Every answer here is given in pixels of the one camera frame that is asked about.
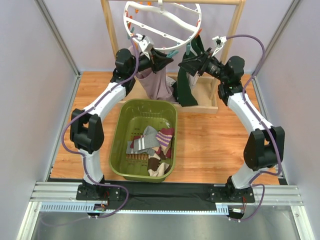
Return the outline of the white round clip hanger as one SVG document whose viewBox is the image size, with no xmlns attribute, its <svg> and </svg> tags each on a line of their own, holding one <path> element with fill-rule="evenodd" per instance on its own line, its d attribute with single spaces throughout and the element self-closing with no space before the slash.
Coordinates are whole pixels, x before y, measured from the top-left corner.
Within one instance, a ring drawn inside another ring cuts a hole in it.
<svg viewBox="0 0 320 240">
<path fill-rule="evenodd" d="M 137 36 L 136 43 L 146 36 L 155 49 L 170 52 L 185 47 L 201 31 L 202 10 L 197 3 L 128 1 L 123 23 L 129 37 Z"/>
</svg>

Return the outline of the teal clothes clip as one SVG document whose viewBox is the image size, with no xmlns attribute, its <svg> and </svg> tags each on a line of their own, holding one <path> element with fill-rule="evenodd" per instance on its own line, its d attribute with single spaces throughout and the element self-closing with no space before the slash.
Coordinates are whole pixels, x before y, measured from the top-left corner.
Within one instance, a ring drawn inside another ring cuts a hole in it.
<svg viewBox="0 0 320 240">
<path fill-rule="evenodd" d="M 173 58 L 175 55 L 177 55 L 178 53 L 179 53 L 179 51 L 175 49 L 175 50 L 170 51 L 170 52 L 166 55 L 166 57 L 172 59 L 172 58 Z"/>
</svg>

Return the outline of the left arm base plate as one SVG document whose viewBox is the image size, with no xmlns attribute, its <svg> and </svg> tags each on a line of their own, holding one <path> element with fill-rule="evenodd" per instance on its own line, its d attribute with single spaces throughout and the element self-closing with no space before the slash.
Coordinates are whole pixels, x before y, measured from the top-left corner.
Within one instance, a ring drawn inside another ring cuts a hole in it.
<svg viewBox="0 0 320 240">
<path fill-rule="evenodd" d="M 119 187 L 99 186 L 82 183 L 77 188 L 76 200 L 78 201 L 122 201 L 126 193 Z"/>
</svg>

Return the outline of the dark green sock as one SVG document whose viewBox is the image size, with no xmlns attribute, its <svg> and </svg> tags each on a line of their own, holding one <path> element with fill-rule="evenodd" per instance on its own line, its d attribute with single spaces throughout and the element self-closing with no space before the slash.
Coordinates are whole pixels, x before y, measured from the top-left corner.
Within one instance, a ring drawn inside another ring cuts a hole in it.
<svg viewBox="0 0 320 240">
<path fill-rule="evenodd" d="M 200 35 L 196 36 L 187 47 L 188 51 L 184 53 L 182 60 L 197 57 L 205 51 Z M 182 107 L 197 106 L 198 102 L 191 93 L 187 74 L 188 73 L 185 70 L 179 68 L 177 82 L 174 84 L 173 96 L 176 99 L 176 102 Z"/>
</svg>

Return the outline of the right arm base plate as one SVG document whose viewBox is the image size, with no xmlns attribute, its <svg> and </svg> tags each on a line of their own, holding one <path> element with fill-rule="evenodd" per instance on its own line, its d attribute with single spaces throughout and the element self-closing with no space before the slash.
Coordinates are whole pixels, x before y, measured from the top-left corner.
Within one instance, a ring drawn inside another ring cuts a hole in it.
<svg viewBox="0 0 320 240">
<path fill-rule="evenodd" d="M 208 188 L 209 200 L 213 203 L 254 203 L 251 187 L 236 189 L 225 184 L 213 184 Z"/>
</svg>

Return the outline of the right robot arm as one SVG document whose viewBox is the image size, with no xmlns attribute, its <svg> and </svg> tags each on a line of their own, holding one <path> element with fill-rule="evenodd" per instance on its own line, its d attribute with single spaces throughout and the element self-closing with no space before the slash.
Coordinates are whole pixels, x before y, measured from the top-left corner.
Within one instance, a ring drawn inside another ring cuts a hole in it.
<svg viewBox="0 0 320 240">
<path fill-rule="evenodd" d="M 218 79 L 218 97 L 236 114 L 248 132 L 243 150 L 244 164 L 227 181 L 230 191 L 249 188 L 260 174 L 268 174 L 268 169 L 274 166 L 278 166 L 281 172 L 284 156 L 285 131 L 267 121 L 250 101 L 241 82 L 244 66 L 245 60 L 239 56 L 232 56 L 223 64 L 211 49 L 179 63 L 179 67 L 191 76 L 207 73 Z"/>
</svg>

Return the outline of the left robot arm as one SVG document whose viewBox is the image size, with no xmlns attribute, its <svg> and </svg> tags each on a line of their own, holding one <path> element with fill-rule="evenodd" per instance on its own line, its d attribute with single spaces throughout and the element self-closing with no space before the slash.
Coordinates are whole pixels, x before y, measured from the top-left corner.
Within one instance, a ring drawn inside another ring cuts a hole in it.
<svg viewBox="0 0 320 240">
<path fill-rule="evenodd" d="M 100 148 L 105 136 L 103 120 L 111 109 L 123 100 L 135 85 L 137 72 L 151 69 L 154 73 L 164 69 L 173 59 L 168 54 L 151 49 L 147 54 L 138 50 L 120 49 L 115 56 L 115 69 L 105 91 L 90 105 L 71 114 L 70 140 L 82 156 L 84 177 L 78 193 L 92 199 L 101 198 L 107 188 L 100 165 Z"/>
</svg>

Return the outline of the pink sock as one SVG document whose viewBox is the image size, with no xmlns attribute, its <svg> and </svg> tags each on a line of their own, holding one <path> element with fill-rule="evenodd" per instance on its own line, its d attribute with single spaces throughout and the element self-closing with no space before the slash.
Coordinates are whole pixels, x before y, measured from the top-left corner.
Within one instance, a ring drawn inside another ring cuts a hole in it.
<svg viewBox="0 0 320 240">
<path fill-rule="evenodd" d="M 172 85 L 176 81 L 167 76 L 165 67 L 154 73 L 152 62 L 144 54 L 139 57 L 139 67 L 135 79 L 141 84 L 150 99 L 176 102 Z"/>
</svg>

